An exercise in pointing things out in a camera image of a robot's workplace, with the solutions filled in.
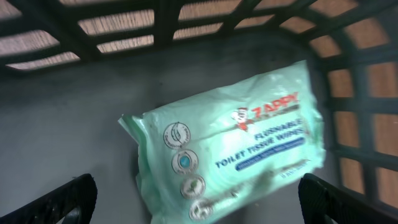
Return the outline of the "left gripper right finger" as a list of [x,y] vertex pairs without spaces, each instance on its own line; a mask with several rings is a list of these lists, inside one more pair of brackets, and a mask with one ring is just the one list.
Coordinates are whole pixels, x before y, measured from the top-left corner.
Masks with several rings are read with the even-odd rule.
[[300,179],[298,197],[305,224],[397,224],[397,218],[310,173]]

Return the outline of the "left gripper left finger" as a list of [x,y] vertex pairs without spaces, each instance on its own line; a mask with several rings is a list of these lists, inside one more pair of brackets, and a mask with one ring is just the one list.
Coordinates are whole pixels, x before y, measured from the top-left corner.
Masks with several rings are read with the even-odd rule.
[[83,174],[1,217],[1,224],[89,224],[97,194],[94,178],[91,174]]

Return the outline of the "mint green wipes pack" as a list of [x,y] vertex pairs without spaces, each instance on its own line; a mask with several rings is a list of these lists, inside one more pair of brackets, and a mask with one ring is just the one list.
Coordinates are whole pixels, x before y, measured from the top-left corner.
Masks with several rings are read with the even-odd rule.
[[152,223],[213,223],[323,166],[323,118],[306,61],[148,111],[138,145]]

